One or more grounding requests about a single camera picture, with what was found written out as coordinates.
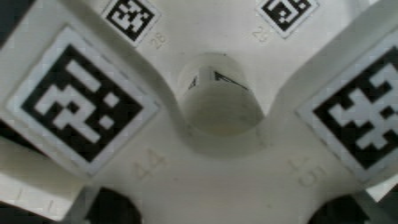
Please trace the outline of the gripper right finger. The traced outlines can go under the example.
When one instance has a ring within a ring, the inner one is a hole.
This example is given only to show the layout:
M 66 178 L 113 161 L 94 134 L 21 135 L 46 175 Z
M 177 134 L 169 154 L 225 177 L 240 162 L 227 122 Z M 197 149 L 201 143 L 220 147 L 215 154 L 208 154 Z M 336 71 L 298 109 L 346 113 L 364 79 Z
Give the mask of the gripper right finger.
M 398 224 L 398 194 L 380 200 L 368 193 L 337 197 L 321 205 L 307 224 Z

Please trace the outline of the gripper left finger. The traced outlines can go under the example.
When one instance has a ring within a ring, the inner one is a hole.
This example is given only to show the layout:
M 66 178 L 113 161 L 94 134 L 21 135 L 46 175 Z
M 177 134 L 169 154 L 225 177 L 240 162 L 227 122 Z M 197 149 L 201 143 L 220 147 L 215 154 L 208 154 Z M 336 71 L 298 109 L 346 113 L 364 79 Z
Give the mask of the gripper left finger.
M 64 224 L 142 224 L 129 198 L 105 187 L 87 186 L 73 202 Z

